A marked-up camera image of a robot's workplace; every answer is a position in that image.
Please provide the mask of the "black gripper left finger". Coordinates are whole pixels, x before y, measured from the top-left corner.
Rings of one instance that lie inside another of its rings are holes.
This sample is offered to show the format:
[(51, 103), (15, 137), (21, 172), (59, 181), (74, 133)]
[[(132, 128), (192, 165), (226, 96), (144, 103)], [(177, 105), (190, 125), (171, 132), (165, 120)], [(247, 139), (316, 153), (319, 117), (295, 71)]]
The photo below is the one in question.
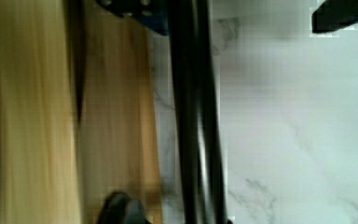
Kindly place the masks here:
[(168, 35), (166, 0), (96, 0), (119, 18), (132, 18), (159, 35)]

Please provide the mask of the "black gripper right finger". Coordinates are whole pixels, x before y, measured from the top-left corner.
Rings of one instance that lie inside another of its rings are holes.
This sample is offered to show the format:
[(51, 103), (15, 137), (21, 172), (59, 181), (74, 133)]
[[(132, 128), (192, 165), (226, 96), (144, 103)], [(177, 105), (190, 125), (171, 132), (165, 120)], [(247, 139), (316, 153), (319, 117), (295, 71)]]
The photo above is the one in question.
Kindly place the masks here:
[(311, 15), (311, 30), (325, 34), (358, 23), (358, 0), (325, 0)]

